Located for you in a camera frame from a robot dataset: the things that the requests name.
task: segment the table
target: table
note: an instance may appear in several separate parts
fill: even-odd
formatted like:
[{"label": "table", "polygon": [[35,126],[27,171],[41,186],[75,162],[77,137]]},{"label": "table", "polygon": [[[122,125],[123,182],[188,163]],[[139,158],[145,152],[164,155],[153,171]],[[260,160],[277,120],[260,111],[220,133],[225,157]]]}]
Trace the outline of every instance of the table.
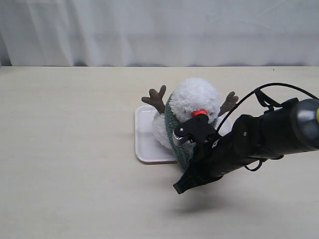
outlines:
[{"label": "table", "polygon": [[[0,68],[0,238],[317,239],[319,153],[267,161],[178,195],[176,164],[134,152],[134,110],[150,88],[204,77],[224,98],[268,82],[319,95],[319,67]],[[306,98],[291,89],[279,102]],[[258,116],[255,97],[240,114]]]}]

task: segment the white curtain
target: white curtain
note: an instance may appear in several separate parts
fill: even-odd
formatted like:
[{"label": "white curtain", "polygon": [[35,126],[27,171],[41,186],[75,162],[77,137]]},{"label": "white curtain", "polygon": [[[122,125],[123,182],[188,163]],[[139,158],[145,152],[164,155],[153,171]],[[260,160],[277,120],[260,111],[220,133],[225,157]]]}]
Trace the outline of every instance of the white curtain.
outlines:
[{"label": "white curtain", "polygon": [[319,65],[318,0],[0,0],[14,66]]}]

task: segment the stuffed toy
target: stuffed toy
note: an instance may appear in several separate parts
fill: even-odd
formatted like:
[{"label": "stuffed toy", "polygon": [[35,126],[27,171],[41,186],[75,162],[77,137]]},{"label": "stuffed toy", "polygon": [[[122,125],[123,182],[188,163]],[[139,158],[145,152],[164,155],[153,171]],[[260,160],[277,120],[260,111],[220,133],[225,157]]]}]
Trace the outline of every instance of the stuffed toy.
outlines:
[{"label": "stuffed toy", "polygon": [[[230,92],[223,104],[220,104],[219,92],[203,78],[190,78],[183,81],[169,96],[166,104],[162,98],[166,92],[163,85],[160,91],[149,90],[150,97],[142,97],[142,102],[157,110],[152,121],[153,135],[164,147],[172,150],[182,170],[188,167],[195,143],[187,142],[176,146],[172,141],[174,129],[183,122],[198,114],[206,114],[208,123],[216,129],[221,116],[230,111],[237,103],[235,92]],[[231,128],[220,131],[220,135],[228,133]]]}]

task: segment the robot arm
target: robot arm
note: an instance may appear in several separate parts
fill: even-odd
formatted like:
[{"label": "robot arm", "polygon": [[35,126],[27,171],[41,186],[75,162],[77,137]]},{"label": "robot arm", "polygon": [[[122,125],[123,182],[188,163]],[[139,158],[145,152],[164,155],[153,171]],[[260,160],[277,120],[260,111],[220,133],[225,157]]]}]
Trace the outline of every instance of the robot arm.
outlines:
[{"label": "robot arm", "polygon": [[313,99],[299,101],[293,98],[278,104],[260,88],[253,93],[269,110],[259,117],[240,116],[232,131],[223,137],[218,134],[221,125],[217,130],[208,127],[206,115],[197,115],[175,129],[175,144],[188,140],[196,142],[188,168],[174,184],[179,194],[217,181],[256,161],[260,162],[258,169],[268,159],[319,150],[318,98],[308,93]]}]

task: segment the brown antler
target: brown antler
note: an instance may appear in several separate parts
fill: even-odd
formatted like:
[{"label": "brown antler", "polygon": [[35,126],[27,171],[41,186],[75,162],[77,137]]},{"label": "brown antler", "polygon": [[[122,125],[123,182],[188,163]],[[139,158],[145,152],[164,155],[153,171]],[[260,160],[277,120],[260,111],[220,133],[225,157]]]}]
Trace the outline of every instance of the brown antler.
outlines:
[{"label": "brown antler", "polygon": [[220,107],[220,112],[218,114],[218,117],[222,116],[226,112],[231,111],[231,109],[234,108],[234,106],[236,105],[238,99],[239,98],[238,96],[235,95],[234,91],[230,92],[228,96],[226,97],[225,102]]},{"label": "brown antler", "polygon": [[150,97],[142,97],[142,102],[154,106],[160,114],[164,114],[165,105],[162,99],[165,94],[165,91],[166,86],[162,86],[159,92],[157,92],[155,89],[150,89]]}]

